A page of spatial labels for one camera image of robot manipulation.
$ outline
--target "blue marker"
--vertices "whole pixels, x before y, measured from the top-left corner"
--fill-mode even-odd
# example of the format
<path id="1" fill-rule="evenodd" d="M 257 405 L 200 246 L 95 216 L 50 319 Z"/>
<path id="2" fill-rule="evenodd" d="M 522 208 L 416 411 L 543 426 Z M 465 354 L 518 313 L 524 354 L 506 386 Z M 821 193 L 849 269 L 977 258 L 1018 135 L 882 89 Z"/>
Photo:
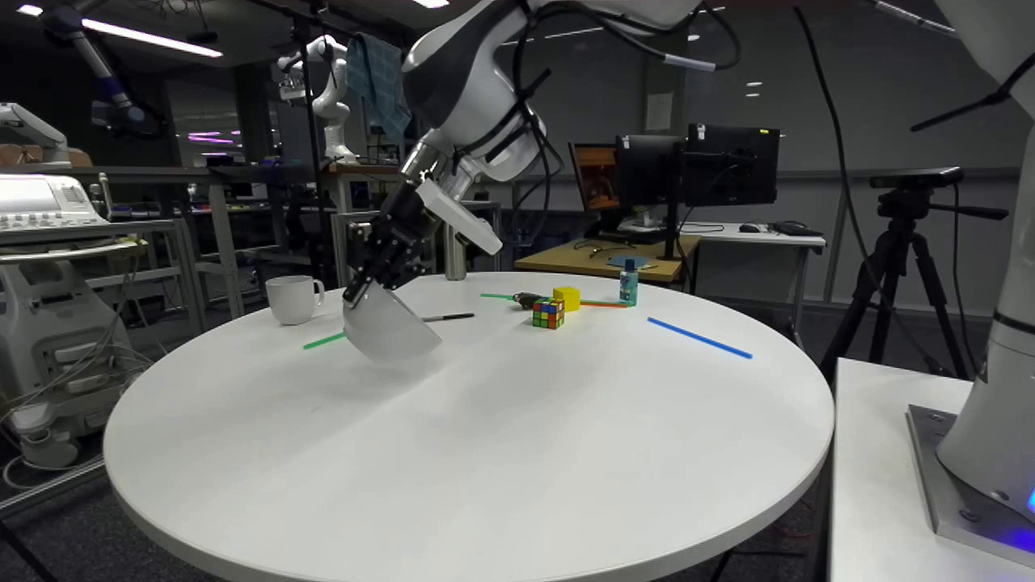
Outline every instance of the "blue marker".
<path id="1" fill-rule="evenodd" d="M 703 332 L 692 332 L 692 330 L 674 327 L 674 322 L 656 319 L 656 316 L 648 316 L 648 319 L 649 319 L 653 327 L 661 327 L 661 330 L 671 330 L 671 332 L 689 336 L 689 339 L 697 339 L 697 344 L 716 345 L 716 348 L 723 348 L 723 354 L 729 354 L 729 355 L 753 360 L 750 354 L 734 348 L 734 345 L 729 345 L 729 344 L 717 344 L 717 339 L 712 339 L 712 336 L 703 336 Z"/>

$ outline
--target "computer monitor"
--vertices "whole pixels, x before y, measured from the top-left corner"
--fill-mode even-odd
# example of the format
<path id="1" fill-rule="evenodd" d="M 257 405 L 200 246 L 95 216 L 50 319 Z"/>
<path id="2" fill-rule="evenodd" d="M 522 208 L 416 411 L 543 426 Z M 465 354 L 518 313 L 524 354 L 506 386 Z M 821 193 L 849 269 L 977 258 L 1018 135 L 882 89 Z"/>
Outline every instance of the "computer monitor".
<path id="1" fill-rule="evenodd" d="M 623 208 L 656 208 L 680 199 L 680 150 L 687 135 L 619 135 L 619 199 Z"/>
<path id="2" fill-rule="evenodd" d="M 614 141 L 573 141 L 573 167 L 584 193 L 584 208 L 591 216 L 619 213 L 622 201 L 614 190 L 619 155 Z"/>
<path id="3" fill-rule="evenodd" d="M 689 208 L 772 205 L 779 131 L 689 125 L 680 201 Z"/>

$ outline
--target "small yellow block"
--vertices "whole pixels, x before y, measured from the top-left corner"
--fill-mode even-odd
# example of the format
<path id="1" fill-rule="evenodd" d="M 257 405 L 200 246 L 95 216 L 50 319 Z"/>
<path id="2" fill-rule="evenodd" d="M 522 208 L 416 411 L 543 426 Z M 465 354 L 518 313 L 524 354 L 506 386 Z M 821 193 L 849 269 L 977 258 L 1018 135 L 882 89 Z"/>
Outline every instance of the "small yellow block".
<path id="1" fill-rule="evenodd" d="M 561 304 L 565 313 L 584 311 L 584 296 L 579 288 L 554 288 L 554 304 Z"/>

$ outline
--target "desk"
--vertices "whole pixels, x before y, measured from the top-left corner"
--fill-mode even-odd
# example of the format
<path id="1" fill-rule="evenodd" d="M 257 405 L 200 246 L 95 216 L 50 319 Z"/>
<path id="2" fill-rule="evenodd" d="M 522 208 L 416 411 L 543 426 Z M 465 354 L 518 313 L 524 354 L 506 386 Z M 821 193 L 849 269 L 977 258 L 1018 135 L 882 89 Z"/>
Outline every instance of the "desk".
<path id="1" fill-rule="evenodd" d="M 697 237 L 697 256 L 692 256 L 692 285 L 689 292 L 699 292 L 699 272 L 703 272 L 703 249 L 712 246 L 753 246 L 753 249 L 787 249 L 795 253 L 795 283 L 788 299 L 788 332 L 801 336 L 801 313 L 805 313 L 805 285 L 808 285 L 808 258 L 813 253 L 821 253 L 828 246 L 825 237 L 787 237 L 787 233 L 742 233 L 742 222 L 723 222 L 723 231 L 683 231 L 683 237 Z"/>
<path id="2" fill-rule="evenodd" d="M 958 415 L 972 383 L 838 364 L 832 582 L 1035 582 L 1035 570 L 934 536 L 910 405 Z"/>
<path id="3" fill-rule="evenodd" d="M 683 261 L 680 258 L 661 258 L 662 243 L 656 246 L 623 246 L 623 243 L 605 243 L 605 241 L 577 241 L 565 246 L 543 249 L 538 256 L 518 258 L 518 272 L 573 272 L 573 276 L 599 276 L 599 277 L 619 277 L 619 256 L 645 256 L 649 258 L 640 272 L 649 285 L 683 288 Z"/>
<path id="4" fill-rule="evenodd" d="M 770 327 L 662 288 L 561 332 L 482 296 L 614 283 L 416 277 L 444 345 L 372 364 L 326 301 L 303 327 L 254 313 L 151 364 L 105 455 L 130 516 L 227 578 L 661 578 L 772 525 L 825 464 L 836 405 Z M 649 327 L 689 327 L 753 360 Z"/>

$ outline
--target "floor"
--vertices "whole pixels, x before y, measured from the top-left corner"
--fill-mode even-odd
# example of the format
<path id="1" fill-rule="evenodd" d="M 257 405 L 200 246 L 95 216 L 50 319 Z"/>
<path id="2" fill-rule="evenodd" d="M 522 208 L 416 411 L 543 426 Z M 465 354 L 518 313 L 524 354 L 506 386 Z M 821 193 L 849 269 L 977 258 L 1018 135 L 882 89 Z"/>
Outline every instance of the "floor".
<path id="1" fill-rule="evenodd" d="M 805 313 L 801 345 L 808 355 L 821 355 L 825 344 L 836 336 L 840 313 L 832 308 L 816 308 Z M 984 348 L 986 322 L 972 327 L 972 344 Z M 869 322 L 862 330 L 855 355 L 863 355 Z M 907 369 L 949 369 L 941 332 L 933 316 L 899 313 L 885 361 Z M 757 541 L 744 543 L 738 554 L 712 561 L 706 567 L 687 570 L 662 582 L 813 582 L 821 578 L 821 546 L 825 546 L 825 512 L 828 488 L 825 480 L 792 508 L 779 525 L 772 525 Z M 115 578 L 145 578 L 145 582 L 203 582 L 212 577 L 179 563 L 161 546 L 149 543 L 118 508 L 105 482 L 67 493 L 29 513 L 8 522 L 39 561 L 61 582 L 115 582 Z M 32 582 L 23 561 L 0 543 L 0 578 Z"/>

